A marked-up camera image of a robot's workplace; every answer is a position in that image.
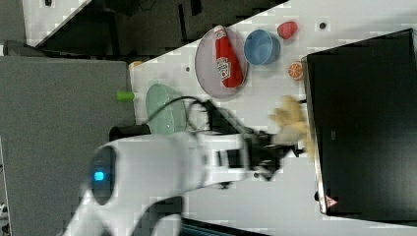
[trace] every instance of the floor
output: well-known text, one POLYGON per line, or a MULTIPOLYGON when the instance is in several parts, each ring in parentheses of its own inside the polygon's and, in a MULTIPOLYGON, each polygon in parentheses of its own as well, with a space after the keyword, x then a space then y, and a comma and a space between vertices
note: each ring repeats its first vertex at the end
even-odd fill
POLYGON ((216 25, 236 24, 282 2, 285 0, 124 0, 117 6, 106 6, 116 10, 119 52, 113 50, 108 24, 91 21, 88 12, 79 14, 42 48, 147 61, 201 38, 216 25), (192 11, 192 2, 199 2, 198 14, 192 11))

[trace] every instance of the cable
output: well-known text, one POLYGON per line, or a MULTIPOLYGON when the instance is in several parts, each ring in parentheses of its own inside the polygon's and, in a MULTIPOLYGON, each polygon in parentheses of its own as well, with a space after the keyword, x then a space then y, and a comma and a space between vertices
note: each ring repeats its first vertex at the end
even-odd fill
POLYGON ((161 107, 159 107, 155 112, 153 112, 152 114, 151 114, 151 116, 148 118, 148 120, 146 120, 145 122, 143 122, 142 124, 147 124, 147 123, 149 123, 151 120, 153 120, 155 117, 156 117, 156 115, 157 114, 159 114, 159 112, 161 112, 163 109, 165 109, 167 106, 169 106, 170 104, 172 104, 172 103, 174 103, 174 102, 176 102, 176 101, 179 101, 179 100, 185 100, 185 99, 192 99, 192 100, 194 100, 194 102, 197 102, 197 103, 199 103, 199 104, 201 104, 201 105, 203 105, 203 102, 201 101, 201 100, 199 100, 198 98, 196 98, 196 97, 194 97, 194 96, 180 96, 180 97, 177 97, 177 98, 174 98, 174 99, 172 99, 172 100, 170 100, 170 101, 168 101, 167 103, 165 103, 163 106, 161 106, 161 107))

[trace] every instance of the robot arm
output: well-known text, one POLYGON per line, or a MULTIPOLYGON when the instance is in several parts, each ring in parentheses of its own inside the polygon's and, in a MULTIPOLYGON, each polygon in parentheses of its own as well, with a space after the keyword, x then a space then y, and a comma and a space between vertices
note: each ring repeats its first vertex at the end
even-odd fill
POLYGON ((290 148, 269 148, 269 135, 241 126, 210 101, 204 106, 208 132, 137 136, 100 147, 64 236, 151 235, 151 228, 144 230, 147 226, 141 222, 156 203, 244 180, 259 166, 270 179, 290 148))

